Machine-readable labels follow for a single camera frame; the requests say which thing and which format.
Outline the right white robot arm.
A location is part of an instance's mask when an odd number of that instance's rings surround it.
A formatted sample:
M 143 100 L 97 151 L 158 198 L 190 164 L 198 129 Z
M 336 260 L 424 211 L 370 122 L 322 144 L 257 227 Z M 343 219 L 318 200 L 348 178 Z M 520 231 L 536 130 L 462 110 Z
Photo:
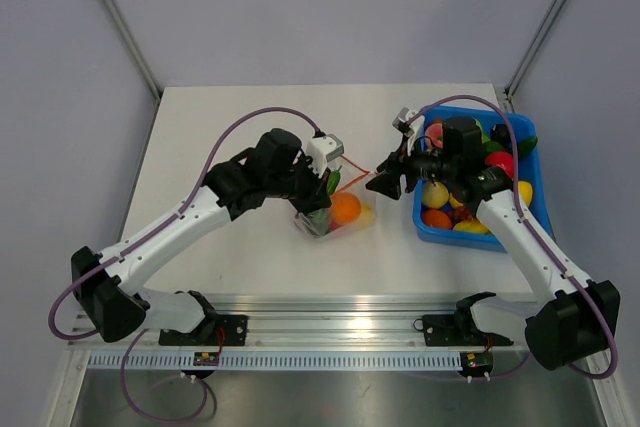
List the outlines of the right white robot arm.
M 454 318 L 456 336 L 476 343 L 496 333 L 523 342 L 548 370 L 609 351 L 610 364 L 602 375 L 611 376 L 618 363 L 614 335 L 619 291 L 609 281 L 593 281 L 557 246 L 524 205 L 514 172 L 486 163 L 473 118 L 447 119 L 443 147 L 432 151 L 416 145 L 423 122 L 407 109 L 397 115 L 393 125 L 403 138 L 377 167 L 367 189 L 397 200 L 421 181 L 447 184 L 511 256 L 540 306 L 537 314 L 508 322 L 498 314 L 493 296 L 482 295 Z

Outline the orange toy fruit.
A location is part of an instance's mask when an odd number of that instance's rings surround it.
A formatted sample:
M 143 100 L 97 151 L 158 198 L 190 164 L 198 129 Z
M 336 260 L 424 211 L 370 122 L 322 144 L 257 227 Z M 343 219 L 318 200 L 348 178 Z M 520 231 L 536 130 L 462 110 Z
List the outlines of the orange toy fruit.
M 330 216 L 338 225 L 355 222 L 361 212 L 359 198 L 349 192 L 337 192 L 331 197 Z

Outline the clear zip top bag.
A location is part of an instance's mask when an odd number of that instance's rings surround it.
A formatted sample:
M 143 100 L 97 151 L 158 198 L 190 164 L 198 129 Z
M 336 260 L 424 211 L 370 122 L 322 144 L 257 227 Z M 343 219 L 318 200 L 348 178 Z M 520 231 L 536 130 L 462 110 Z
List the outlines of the clear zip top bag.
M 309 214 L 296 213 L 294 225 L 316 240 L 333 240 L 372 226 L 377 220 L 376 196 L 366 188 L 372 173 L 342 155 L 329 164 L 331 205 Z

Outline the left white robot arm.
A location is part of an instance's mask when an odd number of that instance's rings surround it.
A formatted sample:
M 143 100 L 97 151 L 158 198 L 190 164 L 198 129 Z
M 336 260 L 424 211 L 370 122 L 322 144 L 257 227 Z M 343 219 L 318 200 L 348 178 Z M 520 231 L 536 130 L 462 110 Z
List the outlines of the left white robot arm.
M 307 144 L 274 128 L 258 143 L 213 165 L 194 193 L 137 234 L 99 253 L 84 247 L 71 258 L 74 297 L 103 341 L 114 343 L 141 329 L 162 329 L 195 345 L 216 334 L 218 314 L 197 291 L 166 293 L 146 282 L 169 261 L 208 233 L 285 199 L 300 214 L 330 205 L 329 164 L 344 152 L 333 135 Z

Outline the green toy chili pepper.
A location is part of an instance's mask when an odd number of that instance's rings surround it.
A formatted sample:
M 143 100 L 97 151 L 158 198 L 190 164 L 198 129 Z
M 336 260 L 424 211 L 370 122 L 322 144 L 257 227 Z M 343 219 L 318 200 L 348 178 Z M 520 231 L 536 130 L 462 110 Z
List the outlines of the green toy chili pepper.
M 307 216 L 309 225 L 320 235 L 325 235 L 330 227 L 330 214 L 326 209 L 317 210 Z

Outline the small green toy pepper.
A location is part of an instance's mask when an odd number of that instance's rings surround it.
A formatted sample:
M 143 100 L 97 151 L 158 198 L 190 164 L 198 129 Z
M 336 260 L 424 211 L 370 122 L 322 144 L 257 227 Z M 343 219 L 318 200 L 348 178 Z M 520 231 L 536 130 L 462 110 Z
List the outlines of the small green toy pepper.
M 331 197 L 336 192 L 341 182 L 341 169 L 342 169 L 342 166 L 338 166 L 337 168 L 332 169 L 329 172 L 327 183 L 326 183 L 326 191 L 329 197 Z

